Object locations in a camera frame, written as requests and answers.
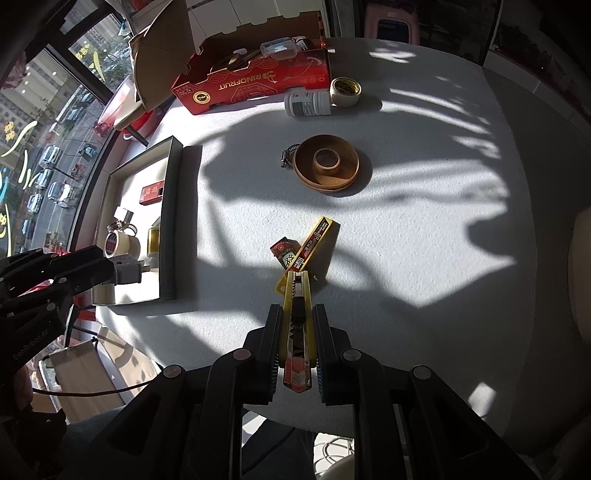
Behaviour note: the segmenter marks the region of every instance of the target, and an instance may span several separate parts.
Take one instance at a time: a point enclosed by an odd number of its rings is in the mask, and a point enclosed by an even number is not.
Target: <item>pink object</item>
[[[131,126],[134,127],[142,137],[148,138],[154,132],[154,130],[156,130],[156,127],[159,126],[164,113],[165,112],[163,112],[158,106],[151,112],[143,114],[138,120],[133,122]],[[129,135],[127,130],[123,130],[123,138],[124,140],[132,140],[137,142],[137,139]]]
[[[27,56],[23,52],[23,53],[21,53],[21,55],[17,59],[16,63],[14,64],[14,67],[12,67],[12,70],[8,74],[8,77],[6,78],[6,80],[4,80],[4,85],[2,85],[2,88],[16,88],[16,87],[18,87],[21,84],[25,75],[27,74],[26,69],[27,69]]]
[[[363,36],[419,45],[417,14],[409,14],[400,8],[369,4],[365,9]]]
[[[121,106],[125,101],[125,98],[128,95],[135,95],[135,87],[133,80],[131,77],[127,77],[121,85],[117,88],[109,103],[106,104],[105,109],[103,110],[102,114],[100,115],[99,119],[96,121],[95,131],[101,137],[104,137],[114,126],[115,120],[117,119],[117,115],[119,110],[121,110]],[[140,118],[138,118],[135,122],[131,124],[131,127],[135,128],[136,130],[140,131],[140,129],[148,123],[148,120],[154,116],[154,112],[146,112]],[[151,125],[152,131],[156,129],[156,125]],[[141,132],[142,135],[145,135],[145,129]]]

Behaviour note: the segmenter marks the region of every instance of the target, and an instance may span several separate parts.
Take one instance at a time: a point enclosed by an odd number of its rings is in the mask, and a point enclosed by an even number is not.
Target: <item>hand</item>
[[[33,385],[26,365],[12,377],[12,388],[14,389],[14,401],[19,410],[26,408],[33,401]]]

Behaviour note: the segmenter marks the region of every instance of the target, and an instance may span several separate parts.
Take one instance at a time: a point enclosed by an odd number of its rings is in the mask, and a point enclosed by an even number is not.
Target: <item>sunlight patch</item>
[[[263,326],[262,321],[257,321],[251,312],[240,310],[194,312],[191,322],[187,323],[172,315],[168,315],[167,319],[179,329],[193,335],[196,349],[199,348],[199,343],[202,343],[216,355],[240,348],[248,332]]]
[[[390,92],[396,93],[398,95],[404,95],[404,96],[407,96],[410,98],[416,98],[417,100],[424,100],[426,102],[434,103],[435,105],[440,105],[442,107],[449,108],[449,109],[454,110],[458,113],[463,113],[464,115],[470,115],[461,106],[457,105],[456,103],[448,102],[447,100],[444,100],[439,97],[435,97],[433,95],[426,95],[424,93],[417,93],[417,92],[409,92],[407,90],[398,90],[396,88],[390,88]]]
[[[468,397],[468,404],[476,415],[483,417],[491,410],[495,397],[496,392],[484,382],[480,382]]]
[[[501,151],[493,142],[489,140],[483,140],[475,137],[452,137],[459,144],[464,147],[474,148],[482,153],[485,157],[495,158],[499,160],[501,158]]]
[[[375,59],[393,61],[395,63],[408,63],[408,60],[416,57],[416,54],[409,51],[371,51],[369,55]]]
[[[371,291],[374,287],[374,282],[366,268],[362,265],[356,264],[353,257],[347,258],[343,255],[344,252],[335,252],[330,261],[330,268],[328,270],[326,280],[331,285],[337,285],[341,288],[349,290],[363,290]]]
[[[466,122],[464,120],[460,120],[459,118],[455,118],[449,115],[445,115],[443,113],[437,112],[435,110],[431,110],[429,108],[422,108],[416,105],[410,105],[409,103],[397,103],[397,102],[387,102],[382,101],[382,112],[404,112],[404,113],[412,113],[413,115],[421,115],[432,118],[434,120],[439,120],[440,122],[444,122],[449,125],[454,125],[456,127],[464,128],[476,134],[488,134],[490,133],[486,128],[481,127],[480,125],[472,124],[470,122]]]

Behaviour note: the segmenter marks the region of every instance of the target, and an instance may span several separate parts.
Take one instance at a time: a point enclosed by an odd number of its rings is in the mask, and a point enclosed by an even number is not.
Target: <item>glass window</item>
[[[61,32],[68,33],[74,25],[80,23],[84,17],[88,17],[96,8],[93,0],[78,0],[66,15],[64,24],[60,28]]]
[[[65,249],[106,141],[95,131],[104,106],[45,51],[0,103],[0,258]]]
[[[129,35],[119,35],[121,24],[109,15],[70,47],[76,58],[112,91],[131,74]]]
[[[589,22],[579,4],[559,15],[560,7],[506,2],[492,48],[535,74],[591,123]]]

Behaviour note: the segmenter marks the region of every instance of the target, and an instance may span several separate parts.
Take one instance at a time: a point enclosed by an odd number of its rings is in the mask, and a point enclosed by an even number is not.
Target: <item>black cable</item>
[[[144,385],[148,385],[151,380],[146,382],[138,383],[137,385],[132,385],[131,387],[125,388],[118,388],[117,390],[106,390],[104,392],[92,392],[92,393],[74,393],[74,392],[49,392],[47,390],[39,390],[38,388],[33,388],[35,393],[40,393],[42,395],[50,395],[52,397],[100,397],[101,395],[111,395],[113,393],[121,393],[127,392],[128,390],[133,390],[134,388],[143,387]]]
[[[104,337],[104,336],[102,336],[102,335],[99,335],[98,333],[96,333],[96,332],[93,332],[92,330],[87,330],[87,329],[85,329],[85,328],[82,328],[82,327],[77,327],[76,325],[72,325],[72,329],[73,329],[73,330],[78,330],[79,332],[88,333],[88,334],[90,334],[90,335],[93,335],[93,336],[95,336],[95,337],[98,337],[98,338],[100,338],[101,340],[106,340],[107,342],[110,342],[110,343],[112,343],[112,341],[111,341],[111,340],[109,340],[107,337]]]
[[[279,440],[279,442],[277,442],[275,445],[273,445],[271,448],[269,448],[265,453],[263,453],[259,459],[254,462],[251,466],[249,466],[246,469],[242,470],[242,475],[245,475],[246,473],[250,472],[254,467],[256,467],[259,463],[261,463],[265,458],[267,458],[270,454],[272,454],[273,451],[277,450],[281,445],[283,445],[285,443],[285,441],[289,438],[289,436],[294,433],[294,431],[296,430],[295,427],[290,428],[290,431],[287,432],[282,438],[281,440]]]

